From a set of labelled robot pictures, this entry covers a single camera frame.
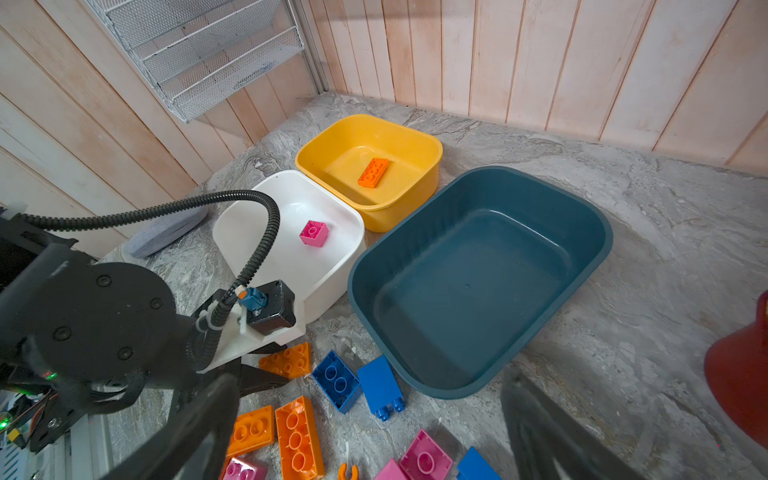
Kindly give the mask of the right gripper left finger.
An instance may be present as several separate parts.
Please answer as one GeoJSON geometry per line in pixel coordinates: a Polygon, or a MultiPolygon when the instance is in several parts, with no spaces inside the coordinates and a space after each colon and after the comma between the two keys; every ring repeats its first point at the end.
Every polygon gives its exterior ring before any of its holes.
{"type": "Polygon", "coordinates": [[[236,378],[230,374],[217,378],[105,477],[218,479],[224,469],[238,406],[236,378]]]}

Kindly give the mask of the orange lego brick hollow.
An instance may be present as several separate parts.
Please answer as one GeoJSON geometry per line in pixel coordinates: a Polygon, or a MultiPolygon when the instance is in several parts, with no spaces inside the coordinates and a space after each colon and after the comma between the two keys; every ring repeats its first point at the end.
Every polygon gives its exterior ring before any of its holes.
{"type": "Polygon", "coordinates": [[[300,396],[278,408],[275,418],[282,478],[322,478],[325,466],[311,400],[300,396]]]}

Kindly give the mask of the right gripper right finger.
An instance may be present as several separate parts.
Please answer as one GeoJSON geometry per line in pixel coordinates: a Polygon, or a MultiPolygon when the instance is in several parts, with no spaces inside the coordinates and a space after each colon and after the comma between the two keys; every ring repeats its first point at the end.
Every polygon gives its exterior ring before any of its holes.
{"type": "Polygon", "coordinates": [[[521,479],[641,477],[518,371],[504,376],[501,409],[521,479]]]}

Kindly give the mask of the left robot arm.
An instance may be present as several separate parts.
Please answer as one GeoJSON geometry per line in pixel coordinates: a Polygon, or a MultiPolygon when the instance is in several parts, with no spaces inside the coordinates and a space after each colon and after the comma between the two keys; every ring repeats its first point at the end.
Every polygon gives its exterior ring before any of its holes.
{"type": "Polygon", "coordinates": [[[234,377],[241,395],[280,387],[284,379],[214,356],[233,311],[236,288],[267,258],[280,210],[255,190],[208,193],[126,213],[56,218],[18,205],[1,209],[1,386],[41,395],[28,447],[39,452],[81,417],[132,406],[147,389],[177,392],[183,408],[215,379],[234,377]],[[262,205],[265,231],[234,280],[193,315],[178,312],[168,284],[131,263],[99,263],[75,247],[72,233],[138,223],[231,201],[262,205]]]}

